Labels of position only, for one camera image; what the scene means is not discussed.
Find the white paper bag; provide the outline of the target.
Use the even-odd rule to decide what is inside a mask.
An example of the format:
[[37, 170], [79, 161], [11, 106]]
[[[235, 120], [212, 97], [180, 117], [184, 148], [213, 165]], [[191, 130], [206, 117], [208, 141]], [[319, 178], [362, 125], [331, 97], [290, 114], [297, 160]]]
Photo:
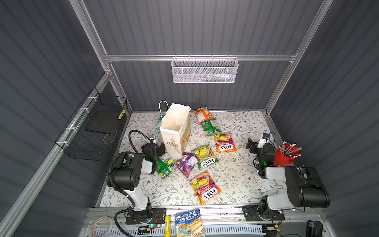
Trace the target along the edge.
[[159, 102], [161, 116], [160, 133], [165, 149], [175, 159], [183, 156], [190, 136], [191, 107], [172, 103], [170, 106], [164, 100]]

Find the orange Fox's candy bag large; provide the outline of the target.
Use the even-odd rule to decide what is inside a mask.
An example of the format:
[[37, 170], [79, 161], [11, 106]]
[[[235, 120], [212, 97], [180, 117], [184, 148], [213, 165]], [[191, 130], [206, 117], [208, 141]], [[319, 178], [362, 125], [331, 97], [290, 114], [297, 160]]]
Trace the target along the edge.
[[215, 197], [222, 190], [214, 182], [208, 171], [201, 173], [190, 181], [190, 184], [198, 197], [200, 204], [204, 205], [207, 201]]

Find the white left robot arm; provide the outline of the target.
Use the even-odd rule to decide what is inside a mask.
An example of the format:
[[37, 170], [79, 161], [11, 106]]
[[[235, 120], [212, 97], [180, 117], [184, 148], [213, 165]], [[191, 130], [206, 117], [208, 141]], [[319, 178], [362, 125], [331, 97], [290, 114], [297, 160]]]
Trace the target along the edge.
[[[148, 143], [141, 147], [141, 153], [137, 151], [131, 140], [132, 133], [138, 133], [148, 140]], [[158, 145], [153, 139], [136, 129], [128, 133], [128, 139], [133, 151], [120, 152], [113, 158], [106, 183], [130, 201], [131, 207], [127, 209], [127, 212], [151, 219], [153, 215], [151, 201], [143, 193], [139, 183], [141, 175], [155, 173], [158, 158], [165, 154], [165, 146]]]

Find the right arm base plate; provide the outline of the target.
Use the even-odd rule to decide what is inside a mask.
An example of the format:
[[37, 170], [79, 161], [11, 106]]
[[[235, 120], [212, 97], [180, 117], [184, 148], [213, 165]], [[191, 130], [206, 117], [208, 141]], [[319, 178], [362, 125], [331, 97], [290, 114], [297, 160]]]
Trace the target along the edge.
[[259, 205], [247, 205], [242, 207], [246, 221], [284, 221], [283, 212], [270, 210]]

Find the orange snack packet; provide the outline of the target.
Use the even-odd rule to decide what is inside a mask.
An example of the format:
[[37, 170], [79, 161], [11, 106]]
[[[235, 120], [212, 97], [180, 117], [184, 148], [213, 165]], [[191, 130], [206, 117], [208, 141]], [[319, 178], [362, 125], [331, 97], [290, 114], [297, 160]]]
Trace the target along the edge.
[[204, 121], [214, 119], [215, 117], [209, 112], [208, 107], [201, 107], [194, 111], [196, 119], [199, 124]]

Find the orange Fox's candy bag small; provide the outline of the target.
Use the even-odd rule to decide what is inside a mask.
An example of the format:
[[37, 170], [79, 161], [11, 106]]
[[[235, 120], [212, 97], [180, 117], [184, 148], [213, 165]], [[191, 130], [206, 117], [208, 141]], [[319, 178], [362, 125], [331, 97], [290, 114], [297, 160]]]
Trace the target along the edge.
[[216, 133], [214, 134], [214, 138], [218, 153], [231, 153], [237, 151], [231, 133]]

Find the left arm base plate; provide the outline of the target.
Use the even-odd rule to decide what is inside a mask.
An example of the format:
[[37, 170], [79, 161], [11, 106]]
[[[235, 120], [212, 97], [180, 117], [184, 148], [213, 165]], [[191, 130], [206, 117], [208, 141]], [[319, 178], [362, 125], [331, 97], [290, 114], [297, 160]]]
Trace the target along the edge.
[[152, 208], [144, 211], [130, 211], [126, 213], [126, 225], [137, 224], [164, 224], [166, 208]]

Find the green Fox's candy bag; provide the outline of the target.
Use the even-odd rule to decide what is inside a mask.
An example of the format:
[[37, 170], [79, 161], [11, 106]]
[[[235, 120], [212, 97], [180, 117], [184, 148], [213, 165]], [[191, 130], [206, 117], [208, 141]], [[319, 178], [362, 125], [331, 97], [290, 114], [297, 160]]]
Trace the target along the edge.
[[200, 170], [219, 162], [217, 157], [214, 155], [210, 145], [199, 146], [192, 150], [191, 153], [197, 157], [197, 165]]

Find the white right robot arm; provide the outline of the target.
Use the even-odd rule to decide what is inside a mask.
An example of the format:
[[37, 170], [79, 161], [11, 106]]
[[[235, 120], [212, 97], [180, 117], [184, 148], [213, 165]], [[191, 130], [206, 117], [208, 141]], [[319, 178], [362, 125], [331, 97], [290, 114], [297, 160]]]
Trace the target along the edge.
[[301, 156], [301, 148], [295, 143], [283, 142], [275, 147], [270, 139], [259, 142], [248, 139], [246, 149], [256, 155], [253, 166], [262, 179], [286, 184], [284, 193], [264, 195], [258, 205], [244, 206], [242, 211], [246, 221], [283, 221], [284, 210], [329, 207], [331, 200], [317, 171], [312, 167], [293, 165], [293, 161]]

